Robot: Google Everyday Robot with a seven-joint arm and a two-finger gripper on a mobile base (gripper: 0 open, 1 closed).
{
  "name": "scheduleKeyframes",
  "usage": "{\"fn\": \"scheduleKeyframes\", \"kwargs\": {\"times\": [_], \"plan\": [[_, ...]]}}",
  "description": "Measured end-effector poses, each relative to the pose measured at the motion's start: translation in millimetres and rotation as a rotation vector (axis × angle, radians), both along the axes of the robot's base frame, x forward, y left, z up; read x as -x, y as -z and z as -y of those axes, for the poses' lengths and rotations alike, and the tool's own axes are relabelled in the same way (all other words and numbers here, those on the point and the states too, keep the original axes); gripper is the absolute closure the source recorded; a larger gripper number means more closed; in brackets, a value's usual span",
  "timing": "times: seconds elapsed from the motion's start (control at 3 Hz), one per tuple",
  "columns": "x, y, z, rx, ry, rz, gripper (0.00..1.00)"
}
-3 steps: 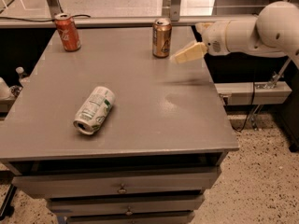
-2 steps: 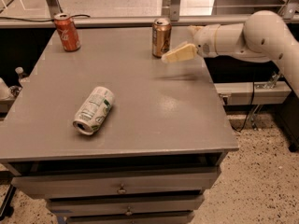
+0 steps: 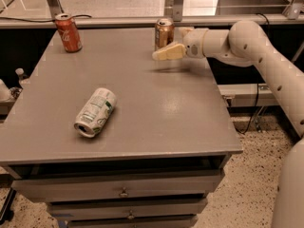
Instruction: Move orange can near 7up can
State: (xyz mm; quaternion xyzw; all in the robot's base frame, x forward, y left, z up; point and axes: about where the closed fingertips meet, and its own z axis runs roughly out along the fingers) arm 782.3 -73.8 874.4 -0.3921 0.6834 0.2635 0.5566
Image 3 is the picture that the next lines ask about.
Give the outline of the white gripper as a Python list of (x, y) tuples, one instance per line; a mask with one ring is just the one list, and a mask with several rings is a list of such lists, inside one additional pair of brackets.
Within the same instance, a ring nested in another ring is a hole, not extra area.
[(185, 56), (191, 58), (204, 58), (203, 39), (208, 31), (207, 28), (177, 27), (175, 40), (166, 47), (162, 47), (152, 53), (156, 61), (177, 60)]

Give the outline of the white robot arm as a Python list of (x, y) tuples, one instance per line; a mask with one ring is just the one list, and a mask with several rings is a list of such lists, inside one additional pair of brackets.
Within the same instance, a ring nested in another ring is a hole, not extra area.
[(304, 228), (304, 73), (270, 42), (259, 24), (238, 21), (229, 29), (181, 28), (182, 41), (157, 49), (157, 61), (215, 58), (253, 66), (300, 137), (284, 159), (271, 228)]

